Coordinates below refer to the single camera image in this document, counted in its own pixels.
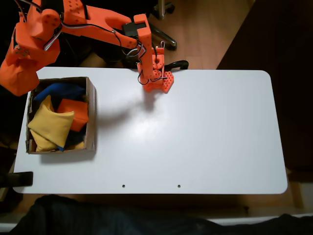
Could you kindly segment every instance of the black cable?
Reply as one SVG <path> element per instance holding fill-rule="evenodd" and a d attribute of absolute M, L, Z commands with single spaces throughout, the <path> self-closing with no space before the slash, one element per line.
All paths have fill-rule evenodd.
<path fill-rule="evenodd" d="M 146 82 L 146 83 L 141 83 L 141 81 L 140 81 L 140 76 L 142 75 L 142 73 L 143 73 L 143 69 L 141 69 L 141 72 L 140 72 L 140 74 L 139 74 L 139 76 L 138 76 L 138 82 L 141 84 L 141 85 L 146 85 L 146 84 L 148 84 L 148 82 L 149 82 L 149 79 L 148 79 L 148 81 Z"/>
<path fill-rule="evenodd" d="M 152 47 L 153 47 L 153 50 L 155 50 L 155 54 L 156 54 L 156 63 L 158 63 L 157 61 L 157 49 L 156 49 L 156 46 L 155 44 L 152 42 Z"/>
<path fill-rule="evenodd" d="M 20 0 L 20 1 L 26 2 L 29 5 L 32 5 L 32 6 L 36 7 L 40 12 L 43 11 L 40 6 L 38 6 L 37 4 L 33 3 L 32 1 L 28 1 L 28 0 Z"/>
<path fill-rule="evenodd" d="M 115 30 L 110 31 L 110 30 L 108 30 L 108 29 L 106 29 L 106 28 L 103 28 L 103 27 L 101 27 L 101 26 L 98 26 L 98 25 L 95 25 L 95 24 L 91 24 L 91 23 L 90 23 L 90 24 L 89 24 L 89 23 L 85 23 L 85 24 L 67 24 L 67 23 L 64 23 L 63 21 L 61 21 L 61 24 L 62 24 L 62 26 L 67 27 L 67 28 L 83 28 L 83 27 L 87 27 L 87 26 L 95 26 L 95 27 L 97 27 L 97 28 L 103 29 L 104 31 L 111 32 L 111 33 L 113 33 L 113 34 L 115 35 L 115 37 L 116 37 L 117 40 L 119 41 L 119 45 L 120 45 L 120 47 L 121 47 L 122 52 L 123 52 L 126 56 L 128 56 L 128 55 L 123 51 L 122 42 L 121 42 L 121 40 L 119 39 L 119 37 L 117 36 Z M 137 48 L 138 45 L 141 45 L 142 47 L 144 47 L 144 45 L 142 45 L 142 43 L 141 43 L 139 40 L 137 40 L 137 45 L 136 45 L 136 47 L 134 47 L 133 49 Z M 154 50 L 155 50 L 156 59 L 157 59 L 157 49 L 156 49 L 156 47 L 154 46 L 153 43 L 152 43 L 152 45 L 153 45 L 153 48 L 154 48 Z M 144 49 L 145 49 L 145 52 L 142 53 L 142 55 L 139 57 L 139 62 L 140 62 L 141 64 L 142 64 L 141 58 L 146 54 L 146 51 L 147 51 L 145 47 L 144 47 Z M 147 81 L 146 83 L 141 83 L 140 80 L 139 80 L 139 78 L 140 78 L 140 76 L 141 76 L 142 74 L 143 74 L 143 70 L 141 70 L 141 72 L 140 72 L 140 74 L 139 74 L 139 76 L 138 76 L 138 82 L 139 82 L 141 85 L 146 85 L 146 84 L 149 83 L 150 80 L 148 79 L 148 81 Z"/>
<path fill-rule="evenodd" d="M 23 8 L 21 7 L 20 3 L 18 2 L 18 0 L 14 0 L 14 1 L 18 5 L 19 9 L 21 10 L 21 13 L 23 15 L 24 21 L 27 22 L 26 15 L 25 15 L 25 13 L 23 11 Z"/>

